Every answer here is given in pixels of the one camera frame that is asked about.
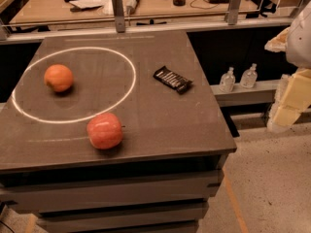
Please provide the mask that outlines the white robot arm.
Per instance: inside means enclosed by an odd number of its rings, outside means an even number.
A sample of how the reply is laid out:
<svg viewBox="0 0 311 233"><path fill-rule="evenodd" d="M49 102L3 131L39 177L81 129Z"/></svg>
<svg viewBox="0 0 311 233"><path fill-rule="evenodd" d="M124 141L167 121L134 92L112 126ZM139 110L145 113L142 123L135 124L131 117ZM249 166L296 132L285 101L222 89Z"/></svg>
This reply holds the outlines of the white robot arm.
<svg viewBox="0 0 311 233"><path fill-rule="evenodd" d="M290 27L269 40L264 48L283 51L286 60L297 68L292 75L282 76L268 115L267 128L275 133L284 132L311 106L311 2Z"/></svg>

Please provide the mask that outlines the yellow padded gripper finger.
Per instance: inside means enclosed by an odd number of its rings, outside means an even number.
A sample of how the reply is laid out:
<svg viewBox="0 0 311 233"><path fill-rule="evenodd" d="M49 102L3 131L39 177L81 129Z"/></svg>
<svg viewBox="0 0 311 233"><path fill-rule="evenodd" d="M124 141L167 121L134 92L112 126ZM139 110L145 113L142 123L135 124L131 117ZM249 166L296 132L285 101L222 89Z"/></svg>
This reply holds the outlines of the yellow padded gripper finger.
<svg viewBox="0 0 311 233"><path fill-rule="evenodd" d="M311 70L298 68L291 76L283 75L268 114L268 130L281 133L290 129L310 106Z"/></svg>
<svg viewBox="0 0 311 233"><path fill-rule="evenodd" d="M269 40L264 48L271 52L285 52L287 49L289 31L289 27L282 30L277 36Z"/></svg>

